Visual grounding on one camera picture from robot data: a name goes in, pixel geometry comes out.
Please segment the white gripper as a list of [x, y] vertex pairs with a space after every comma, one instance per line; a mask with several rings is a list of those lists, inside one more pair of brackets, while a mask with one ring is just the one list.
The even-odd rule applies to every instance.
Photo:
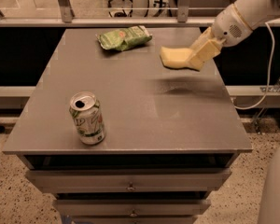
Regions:
[[208, 27], [192, 43], [192, 60], [199, 63], [202, 69], [205, 62], [218, 56], [223, 46], [236, 46], [252, 32], [235, 4], [231, 4], [217, 15], [211, 28]]

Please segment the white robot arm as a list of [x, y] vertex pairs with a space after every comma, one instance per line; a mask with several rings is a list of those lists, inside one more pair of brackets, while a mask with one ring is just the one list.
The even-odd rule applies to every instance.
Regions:
[[200, 71], [223, 48], [238, 45], [262, 24], [277, 18], [280, 18], [280, 0], [236, 0], [190, 46], [187, 67]]

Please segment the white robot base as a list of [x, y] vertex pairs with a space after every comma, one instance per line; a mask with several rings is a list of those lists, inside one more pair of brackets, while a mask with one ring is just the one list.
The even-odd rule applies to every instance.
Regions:
[[280, 224], [280, 146], [268, 166], [257, 224]]

